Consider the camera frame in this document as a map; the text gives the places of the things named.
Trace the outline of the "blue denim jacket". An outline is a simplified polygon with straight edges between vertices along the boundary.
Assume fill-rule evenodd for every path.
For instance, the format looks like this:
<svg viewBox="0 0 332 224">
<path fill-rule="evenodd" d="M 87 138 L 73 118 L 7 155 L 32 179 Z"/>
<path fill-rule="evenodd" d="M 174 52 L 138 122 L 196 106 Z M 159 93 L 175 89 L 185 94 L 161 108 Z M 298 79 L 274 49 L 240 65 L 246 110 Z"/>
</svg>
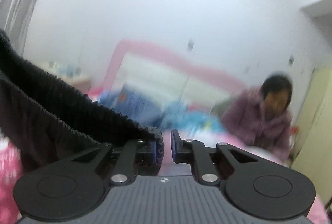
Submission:
<svg viewBox="0 0 332 224">
<path fill-rule="evenodd" d="M 131 88 L 123 87 L 120 91 L 104 91 L 97 101 L 142 126 L 159 127 L 163 120 L 161 107 L 151 98 Z"/>
</svg>

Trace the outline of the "pink bed headboard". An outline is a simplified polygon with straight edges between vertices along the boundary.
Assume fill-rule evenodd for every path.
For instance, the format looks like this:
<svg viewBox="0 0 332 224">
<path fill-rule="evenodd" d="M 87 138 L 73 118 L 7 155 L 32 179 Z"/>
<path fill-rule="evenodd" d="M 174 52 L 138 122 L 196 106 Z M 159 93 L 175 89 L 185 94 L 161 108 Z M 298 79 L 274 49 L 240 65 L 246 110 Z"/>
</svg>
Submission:
<svg viewBox="0 0 332 224">
<path fill-rule="evenodd" d="M 246 87 L 225 71 L 194 64 L 164 46 L 133 40 L 117 44 L 101 87 L 115 91 L 125 85 L 160 105 L 179 101 L 202 110 Z"/>
</svg>

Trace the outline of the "dark grey garment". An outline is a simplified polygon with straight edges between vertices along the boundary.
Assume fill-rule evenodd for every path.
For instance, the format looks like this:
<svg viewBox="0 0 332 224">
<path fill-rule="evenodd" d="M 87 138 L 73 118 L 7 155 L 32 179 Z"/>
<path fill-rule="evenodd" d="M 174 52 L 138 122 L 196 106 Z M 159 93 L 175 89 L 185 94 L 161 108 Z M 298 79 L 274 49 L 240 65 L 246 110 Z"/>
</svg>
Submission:
<svg viewBox="0 0 332 224">
<path fill-rule="evenodd" d="M 140 166 L 157 175 L 164 156 L 161 132 L 91 101 L 78 89 L 20 57 L 1 32 L 1 131 L 31 172 L 70 155 L 110 143 L 153 141 L 156 158 Z"/>
</svg>

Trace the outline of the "cream bedside cabinet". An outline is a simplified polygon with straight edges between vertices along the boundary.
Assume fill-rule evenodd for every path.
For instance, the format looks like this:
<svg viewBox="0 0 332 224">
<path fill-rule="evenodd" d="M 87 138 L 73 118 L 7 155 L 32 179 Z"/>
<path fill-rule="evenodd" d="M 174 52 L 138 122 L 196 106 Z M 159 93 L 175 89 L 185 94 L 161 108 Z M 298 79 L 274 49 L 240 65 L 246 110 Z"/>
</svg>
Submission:
<svg viewBox="0 0 332 224">
<path fill-rule="evenodd" d="M 90 89 L 91 77 L 84 74 L 78 66 L 65 65 L 60 64 L 57 61 L 50 61 L 46 63 L 46 71 L 85 94 Z"/>
</svg>

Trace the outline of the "pink floral bed blanket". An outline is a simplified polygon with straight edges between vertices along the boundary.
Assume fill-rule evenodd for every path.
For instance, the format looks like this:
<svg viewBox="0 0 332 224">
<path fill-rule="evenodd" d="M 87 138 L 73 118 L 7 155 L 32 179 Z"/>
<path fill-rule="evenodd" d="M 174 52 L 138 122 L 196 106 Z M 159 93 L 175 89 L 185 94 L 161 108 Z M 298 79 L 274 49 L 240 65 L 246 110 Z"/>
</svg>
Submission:
<svg viewBox="0 0 332 224">
<path fill-rule="evenodd" d="M 109 185 L 110 143 L 25 172 L 20 150 L 1 131 L 1 223 L 20 216 L 25 223 L 330 222 L 308 178 L 224 132 L 178 130 L 183 140 L 217 149 L 220 185 L 197 183 L 189 164 L 173 162 L 172 130 L 159 129 L 159 173 L 125 186 Z"/>
</svg>

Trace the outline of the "yellow wardrobe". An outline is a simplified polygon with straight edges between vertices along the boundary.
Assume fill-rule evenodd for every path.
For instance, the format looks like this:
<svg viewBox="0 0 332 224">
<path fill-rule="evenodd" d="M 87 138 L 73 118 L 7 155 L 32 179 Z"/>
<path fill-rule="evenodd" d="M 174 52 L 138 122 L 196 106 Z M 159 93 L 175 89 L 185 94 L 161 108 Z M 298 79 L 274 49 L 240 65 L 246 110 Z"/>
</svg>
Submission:
<svg viewBox="0 0 332 224">
<path fill-rule="evenodd" d="M 310 180 L 315 176 L 319 159 L 322 157 L 322 129 L 327 119 L 320 122 L 320 117 L 331 106 L 331 68 L 315 69 L 306 99 L 302 105 L 295 126 L 298 128 L 297 139 L 291 151 L 291 168 L 304 174 Z"/>
</svg>

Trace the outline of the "person in purple robe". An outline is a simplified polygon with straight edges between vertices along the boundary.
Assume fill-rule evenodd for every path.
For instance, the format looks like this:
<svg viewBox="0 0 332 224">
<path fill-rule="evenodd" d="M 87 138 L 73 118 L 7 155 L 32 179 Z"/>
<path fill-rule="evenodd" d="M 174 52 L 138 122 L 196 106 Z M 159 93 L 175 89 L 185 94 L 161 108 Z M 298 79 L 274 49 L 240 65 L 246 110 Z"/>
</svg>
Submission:
<svg viewBox="0 0 332 224">
<path fill-rule="evenodd" d="M 227 132 L 246 146 L 270 151 L 281 161 L 290 154 L 292 115 L 291 79 L 278 73 L 269 76 L 260 87 L 239 94 L 221 116 Z"/>
</svg>

